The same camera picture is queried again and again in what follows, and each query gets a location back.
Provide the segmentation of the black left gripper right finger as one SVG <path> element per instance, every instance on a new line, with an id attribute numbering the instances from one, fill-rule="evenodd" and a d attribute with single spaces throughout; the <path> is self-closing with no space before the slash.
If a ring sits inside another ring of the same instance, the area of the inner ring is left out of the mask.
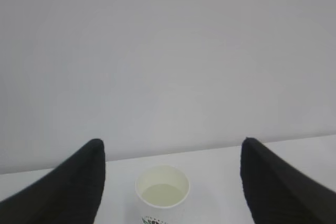
<path id="1" fill-rule="evenodd" d="M 335 192 L 255 138 L 246 138 L 240 177 L 254 223 L 335 223 Z"/>

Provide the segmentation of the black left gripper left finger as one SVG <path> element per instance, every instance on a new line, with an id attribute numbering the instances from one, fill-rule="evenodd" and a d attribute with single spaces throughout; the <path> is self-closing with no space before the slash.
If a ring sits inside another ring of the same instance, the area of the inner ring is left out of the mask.
<path id="1" fill-rule="evenodd" d="M 92 139 L 47 175 L 1 201 L 1 223 L 94 223 L 106 180 L 101 139 Z"/>

